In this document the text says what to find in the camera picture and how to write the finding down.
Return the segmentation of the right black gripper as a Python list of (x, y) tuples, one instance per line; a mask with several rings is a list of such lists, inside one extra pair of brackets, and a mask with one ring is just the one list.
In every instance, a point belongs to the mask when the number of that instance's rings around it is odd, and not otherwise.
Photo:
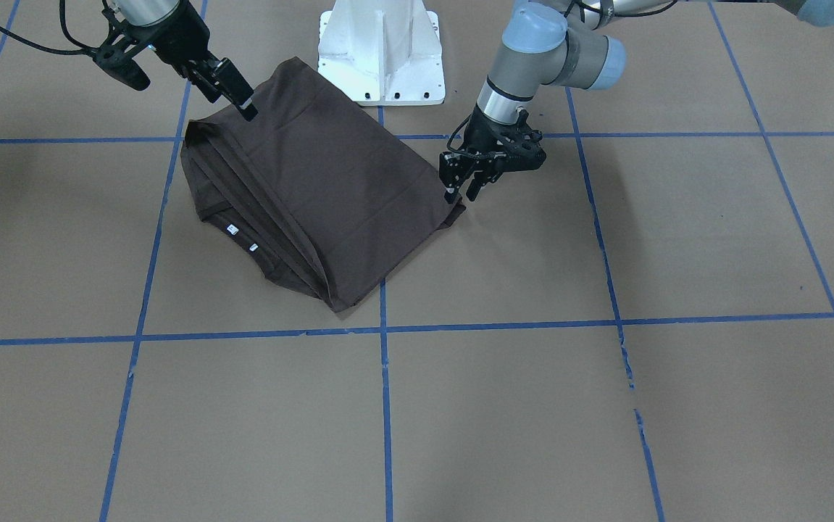
[(192, 4), (179, 4), (155, 24), (152, 46), (159, 59), (181, 77), (188, 77), (210, 103), (224, 96), (245, 121), (258, 115), (254, 89), (230, 59), (214, 61), (208, 49), (210, 30)]

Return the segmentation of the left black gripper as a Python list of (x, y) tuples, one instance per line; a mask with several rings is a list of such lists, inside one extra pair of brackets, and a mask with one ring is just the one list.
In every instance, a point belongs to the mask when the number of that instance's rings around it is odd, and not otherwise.
[[(516, 155), (510, 146), (500, 143), (501, 133), (506, 132), (507, 138), (516, 138), (522, 133), (522, 124), (526, 123), (526, 110), (520, 108), (514, 113), (518, 116), (515, 123), (500, 123), (493, 121), (483, 110), (475, 105), (467, 120), (467, 126), (463, 133), (461, 151), (442, 152), (439, 154), (438, 174), (443, 183), (444, 199), (447, 204), (454, 204), (459, 198), (460, 188), (470, 179), (467, 186), (466, 197), (475, 202), (483, 188), (496, 183), (503, 172), (522, 172), (526, 170), (524, 159)], [(475, 156), (491, 155), (493, 153), (506, 153), (505, 163), (478, 163)]]

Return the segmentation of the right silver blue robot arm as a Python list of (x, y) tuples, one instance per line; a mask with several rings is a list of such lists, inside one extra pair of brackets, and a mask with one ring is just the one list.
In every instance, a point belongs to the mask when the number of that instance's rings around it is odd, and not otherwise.
[(135, 62), (144, 49), (198, 87), (208, 102), (227, 99), (246, 121), (257, 116), (251, 88), (227, 57), (209, 49), (210, 30), (188, 1), (114, 1), (102, 11), (111, 30), (94, 62), (113, 79), (143, 91), (151, 80)]

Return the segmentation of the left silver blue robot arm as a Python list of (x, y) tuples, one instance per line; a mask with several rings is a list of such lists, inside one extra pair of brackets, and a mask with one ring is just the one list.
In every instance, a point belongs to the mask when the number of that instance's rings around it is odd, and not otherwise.
[(616, 20), (657, 16), (672, 1), (516, 1), (472, 113), (453, 129), (460, 138), (439, 154), (444, 199), (470, 201), (506, 173), (546, 161), (543, 134), (529, 126), (540, 86), (606, 90), (618, 83), (627, 53), (599, 31)]

